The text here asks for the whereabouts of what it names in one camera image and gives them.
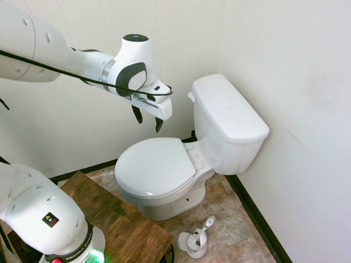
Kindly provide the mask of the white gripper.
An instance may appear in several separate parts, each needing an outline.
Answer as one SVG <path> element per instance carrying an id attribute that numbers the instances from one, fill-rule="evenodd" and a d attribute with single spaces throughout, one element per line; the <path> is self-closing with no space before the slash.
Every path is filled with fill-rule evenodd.
<path id="1" fill-rule="evenodd" d="M 172 102 L 169 98 L 172 93 L 171 88 L 157 78 L 151 84 L 142 86 L 139 91 L 146 94 L 134 93 L 126 97 L 125 101 L 132 105 L 133 113 L 139 124 L 143 122 L 140 110 L 155 116 L 155 130 L 158 133 L 162 128 L 163 121 L 172 115 Z"/>

